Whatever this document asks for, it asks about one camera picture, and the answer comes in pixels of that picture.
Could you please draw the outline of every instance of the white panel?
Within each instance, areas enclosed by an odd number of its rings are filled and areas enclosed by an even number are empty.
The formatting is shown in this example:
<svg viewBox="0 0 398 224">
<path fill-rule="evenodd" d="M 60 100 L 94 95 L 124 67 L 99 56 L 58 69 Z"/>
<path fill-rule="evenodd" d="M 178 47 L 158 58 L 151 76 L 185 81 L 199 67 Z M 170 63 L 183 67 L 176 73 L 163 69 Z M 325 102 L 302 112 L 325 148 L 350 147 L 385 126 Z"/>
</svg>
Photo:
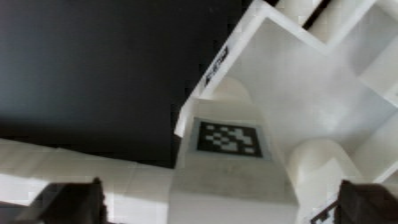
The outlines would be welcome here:
<svg viewBox="0 0 398 224">
<path fill-rule="evenodd" d="M 325 56 L 272 22 L 263 24 L 229 75 L 250 91 L 272 140 L 286 153 L 316 137 L 329 137 L 352 151 L 394 113 L 357 76 L 396 33 L 396 21 L 373 7 Z"/>
<path fill-rule="evenodd" d="M 361 145 L 352 159 L 366 179 L 384 182 L 398 171 L 398 114 Z"/>
<path fill-rule="evenodd" d="M 398 107 L 398 37 L 366 69 L 361 80 Z"/>
</svg>

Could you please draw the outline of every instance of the dark ceiling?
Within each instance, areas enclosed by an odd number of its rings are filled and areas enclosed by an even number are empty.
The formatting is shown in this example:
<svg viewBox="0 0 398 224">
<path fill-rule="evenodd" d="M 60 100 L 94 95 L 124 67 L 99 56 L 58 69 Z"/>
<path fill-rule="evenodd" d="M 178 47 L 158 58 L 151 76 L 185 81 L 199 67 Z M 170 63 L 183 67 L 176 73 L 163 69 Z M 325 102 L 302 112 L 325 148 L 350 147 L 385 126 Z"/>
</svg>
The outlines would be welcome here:
<svg viewBox="0 0 398 224">
<path fill-rule="evenodd" d="M 241 0 L 0 0 L 0 137 L 172 167 Z"/>
</svg>

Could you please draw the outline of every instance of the white wall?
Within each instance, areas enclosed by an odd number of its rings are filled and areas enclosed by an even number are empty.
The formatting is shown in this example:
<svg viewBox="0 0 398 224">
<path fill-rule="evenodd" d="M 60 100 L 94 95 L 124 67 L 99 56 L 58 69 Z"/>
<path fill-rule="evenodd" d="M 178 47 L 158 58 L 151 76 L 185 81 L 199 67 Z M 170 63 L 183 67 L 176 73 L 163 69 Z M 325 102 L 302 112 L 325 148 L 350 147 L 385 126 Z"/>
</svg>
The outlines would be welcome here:
<svg viewBox="0 0 398 224">
<path fill-rule="evenodd" d="M 325 56 L 266 21 L 229 74 L 247 86 L 270 125 L 273 146 L 334 139 L 348 153 L 396 108 L 359 82 L 366 66 L 398 35 L 398 23 L 375 6 Z"/>
</svg>

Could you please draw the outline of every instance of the white structure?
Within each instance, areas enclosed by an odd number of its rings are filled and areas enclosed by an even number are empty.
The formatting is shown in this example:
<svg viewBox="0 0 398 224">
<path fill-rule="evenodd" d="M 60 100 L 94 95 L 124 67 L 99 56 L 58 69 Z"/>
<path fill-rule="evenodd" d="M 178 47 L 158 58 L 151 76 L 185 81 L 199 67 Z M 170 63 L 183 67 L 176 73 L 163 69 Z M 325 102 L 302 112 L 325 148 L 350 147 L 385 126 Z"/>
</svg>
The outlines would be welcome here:
<svg viewBox="0 0 398 224">
<path fill-rule="evenodd" d="M 99 176 L 112 222 L 307 224 L 341 179 L 398 195 L 398 1 L 332 0 L 304 30 L 318 4 L 252 1 L 181 108 L 176 171 L 2 140 L 0 201 Z"/>
<path fill-rule="evenodd" d="M 389 187 L 398 179 L 398 1 L 332 0 L 304 30 L 320 2 L 282 0 L 273 8 L 254 0 L 183 106 L 176 128 L 188 142 L 197 131 L 194 118 L 263 127 L 272 156 L 295 189 L 298 210 L 291 223 L 309 223 L 334 202 L 343 179 Z M 209 165 L 218 157 L 217 153 L 194 152 L 188 143 L 181 145 L 170 224 L 192 223 L 201 216 L 194 212 L 195 201 L 201 208 L 209 205 L 206 223 L 240 223 L 234 215 L 215 215 L 222 209 L 236 212 L 233 203 L 211 202 L 211 197 L 225 196 L 224 192 L 209 191 L 211 185 L 204 185 L 208 190 L 181 187 L 192 183 L 183 182 L 186 176 L 197 182 L 195 176 L 211 169 L 218 175 L 211 179 L 227 182 L 217 170 L 222 166 Z M 259 168 L 252 172 L 261 186 L 270 171 Z M 241 206 L 249 208 L 250 203 L 252 198 Z M 293 210 L 281 207 L 279 211 L 289 217 Z M 240 214 L 257 223 L 270 222 L 259 221 L 266 212 L 272 209 Z M 270 223 L 286 223 L 286 217 L 273 215 Z"/>
</svg>

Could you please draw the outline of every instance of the qr-like pattern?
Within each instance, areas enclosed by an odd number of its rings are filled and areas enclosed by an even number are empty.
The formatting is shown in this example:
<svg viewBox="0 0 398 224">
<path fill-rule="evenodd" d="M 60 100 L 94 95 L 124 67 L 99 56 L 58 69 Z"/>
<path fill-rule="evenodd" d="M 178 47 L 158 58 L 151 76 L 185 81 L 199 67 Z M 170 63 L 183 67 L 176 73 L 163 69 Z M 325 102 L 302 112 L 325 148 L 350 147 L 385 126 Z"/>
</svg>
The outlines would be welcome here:
<svg viewBox="0 0 398 224">
<path fill-rule="evenodd" d="M 256 129 L 201 122 L 197 150 L 263 157 Z"/>
</svg>

